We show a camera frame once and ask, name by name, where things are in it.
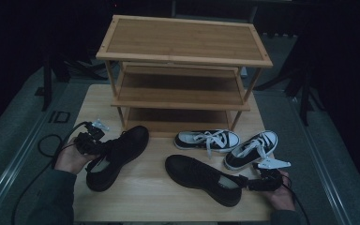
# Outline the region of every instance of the white shoelace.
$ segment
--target white shoelace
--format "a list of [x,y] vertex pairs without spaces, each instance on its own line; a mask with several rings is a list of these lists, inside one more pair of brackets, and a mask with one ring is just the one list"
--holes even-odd
[[260,136],[259,138],[252,140],[250,142],[250,144],[244,149],[244,151],[240,152],[237,155],[237,157],[243,158],[247,154],[249,154],[251,150],[253,150],[254,148],[257,148],[257,152],[259,153],[260,157],[263,159],[267,158],[267,155],[264,151],[264,147],[266,146],[267,143],[270,143],[270,142],[264,134],[261,133],[259,136]]
[[206,140],[207,155],[210,158],[212,156],[212,149],[210,148],[212,143],[216,143],[221,148],[226,146],[227,137],[223,132],[224,130],[218,130],[216,133],[211,134],[209,131],[205,131],[204,134],[196,135],[194,141],[201,143]]

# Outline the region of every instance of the shoe rack top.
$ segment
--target shoe rack top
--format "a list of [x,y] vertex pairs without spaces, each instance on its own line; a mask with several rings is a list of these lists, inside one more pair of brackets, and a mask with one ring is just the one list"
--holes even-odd
[[114,15],[97,59],[270,68],[253,26],[238,22]]

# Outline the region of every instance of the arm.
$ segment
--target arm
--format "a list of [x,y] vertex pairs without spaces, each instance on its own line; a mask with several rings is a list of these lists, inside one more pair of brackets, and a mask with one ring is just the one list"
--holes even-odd
[[68,224],[74,221],[72,204],[77,175],[97,156],[82,155],[71,141],[59,154],[54,170],[48,172],[37,205],[27,224]]
[[[283,185],[289,186],[289,175],[287,172],[281,172],[283,175]],[[282,224],[301,224],[300,215],[296,212],[293,196],[291,192],[281,186],[275,191],[263,191],[262,195],[273,205],[276,209],[271,214],[271,225],[282,225]]]

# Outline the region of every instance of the black and white sneaker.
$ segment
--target black and white sneaker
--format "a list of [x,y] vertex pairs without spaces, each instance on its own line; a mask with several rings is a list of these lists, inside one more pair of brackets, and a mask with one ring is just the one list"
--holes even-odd
[[224,206],[235,206],[241,200],[244,187],[242,177],[228,175],[193,157],[169,156],[165,161],[165,169],[177,184],[204,190]]
[[240,143],[238,135],[226,129],[183,131],[174,138],[174,145],[182,150],[206,149],[211,157],[212,151],[231,152]]
[[274,152],[277,144],[278,137],[275,132],[263,131],[235,147],[224,158],[224,165],[229,170],[240,170],[251,162],[269,156]]
[[124,131],[118,139],[103,143],[107,150],[86,167],[86,185],[94,191],[108,189],[122,167],[144,151],[148,140],[148,129],[136,126]]

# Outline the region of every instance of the shoe rack shelf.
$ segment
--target shoe rack shelf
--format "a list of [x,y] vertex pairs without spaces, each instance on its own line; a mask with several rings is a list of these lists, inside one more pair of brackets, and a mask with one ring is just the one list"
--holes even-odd
[[[242,28],[247,32],[239,33]],[[210,29],[218,33],[209,36]],[[221,29],[232,33],[223,36]],[[233,43],[231,38],[238,35],[239,44]],[[236,57],[238,49],[242,60]],[[235,55],[217,54],[228,51]],[[250,111],[248,97],[262,68],[272,66],[251,24],[129,16],[113,17],[97,58],[106,61],[112,105],[123,129],[143,125],[156,137],[173,137],[182,130],[234,130],[241,113]],[[120,65],[116,83],[112,60]],[[248,90],[240,78],[242,66],[257,68]]]

